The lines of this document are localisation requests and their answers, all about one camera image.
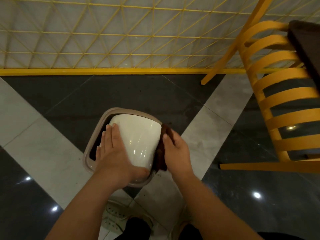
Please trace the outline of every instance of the yellow chair leg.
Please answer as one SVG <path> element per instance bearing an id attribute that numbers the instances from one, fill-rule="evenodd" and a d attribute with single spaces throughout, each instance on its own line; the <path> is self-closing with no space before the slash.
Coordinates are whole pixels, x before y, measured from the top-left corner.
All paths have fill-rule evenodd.
<path id="1" fill-rule="evenodd" d="M 247 22 L 238 34 L 235 41 L 230 45 L 225 55 L 215 64 L 214 68 L 201 80 L 201 84 L 205 85 L 210 81 L 216 74 L 218 74 L 222 68 L 226 66 L 226 63 L 234 56 L 237 52 L 237 43 L 241 34 L 246 31 L 250 26 L 257 24 L 262 16 L 265 14 L 272 0 L 259 0 L 253 12 L 250 14 Z"/>
<path id="2" fill-rule="evenodd" d="M 320 173 L 320 161 L 226 163 L 220 169 Z"/>

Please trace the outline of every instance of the yellow chair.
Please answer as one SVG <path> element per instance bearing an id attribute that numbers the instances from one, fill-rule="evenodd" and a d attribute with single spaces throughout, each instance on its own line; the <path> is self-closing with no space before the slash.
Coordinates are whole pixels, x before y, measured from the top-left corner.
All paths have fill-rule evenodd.
<path id="1" fill-rule="evenodd" d="M 284 80 L 310 78 L 306 69 L 299 68 L 302 62 L 286 36 L 274 34 L 261 39 L 252 39 L 254 35 L 267 30 L 288 31 L 287 24 L 275 21 L 258 23 L 271 1 L 260 0 L 258 2 L 235 42 L 229 47 L 224 57 L 216 63 L 214 69 L 202 80 L 202 84 L 206 84 L 225 66 L 234 53 L 239 51 L 279 162 L 227 163 L 220 164 L 220 169 L 320 173 L 320 155 L 308 155 L 308 159 L 302 161 L 292 161 L 288 155 L 288 151 L 320 148 L 320 134 L 282 139 L 278 130 L 281 127 L 320 121 L 320 109 L 299 110 L 276 117 L 272 115 L 270 110 L 276 105 L 289 101 L 320 98 L 318 90 L 313 87 L 299 87 L 281 91 L 268 97 L 263 92 L 263 89 Z M 281 51 L 263 56 L 260 60 L 252 63 L 251 57 L 262 49 Z M 280 61 L 294 61 L 294 64 L 290 68 L 269 74 L 258 80 L 257 73 L 263 68 Z"/>

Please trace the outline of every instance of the black pants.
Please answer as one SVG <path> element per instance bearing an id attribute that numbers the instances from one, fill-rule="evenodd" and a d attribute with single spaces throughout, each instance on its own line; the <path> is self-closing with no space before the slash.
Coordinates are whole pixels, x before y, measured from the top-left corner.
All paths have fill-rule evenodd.
<path id="1" fill-rule="evenodd" d="M 142 219 L 133 217 L 127 221 L 124 232 L 116 238 L 116 240 L 134 239 L 148 240 L 150 238 L 151 229 L 149 225 Z M 265 240 L 281 239 L 281 240 L 303 240 L 302 238 L 291 236 L 284 233 L 275 232 L 258 232 Z M 191 224 L 187 224 L 180 233 L 179 240 L 192 239 L 202 240 L 201 234 L 197 228 Z"/>

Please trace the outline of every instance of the yellow wire mesh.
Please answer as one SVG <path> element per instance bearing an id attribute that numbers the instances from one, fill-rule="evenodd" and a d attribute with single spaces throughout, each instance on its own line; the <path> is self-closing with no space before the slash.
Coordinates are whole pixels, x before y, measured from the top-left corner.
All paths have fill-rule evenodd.
<path id="1" fill-rule="evenodd" d="M 209 68 L 257 2 L 0 0 L 0 68 Z M 274 0 L 263 19 L 318 23 L 319 4 Z"/>

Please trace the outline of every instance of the person's right hand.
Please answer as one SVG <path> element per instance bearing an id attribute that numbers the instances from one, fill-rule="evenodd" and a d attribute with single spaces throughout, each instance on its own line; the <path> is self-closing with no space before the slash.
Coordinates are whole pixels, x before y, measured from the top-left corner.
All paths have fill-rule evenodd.
<path id="1" fill-rule="evenodd" d="M 164 160 L 174 179 L 193 174 L 188 145 L 181 136 L 172 130 L 174 144 L 167 134 L 163 135 Z"/>

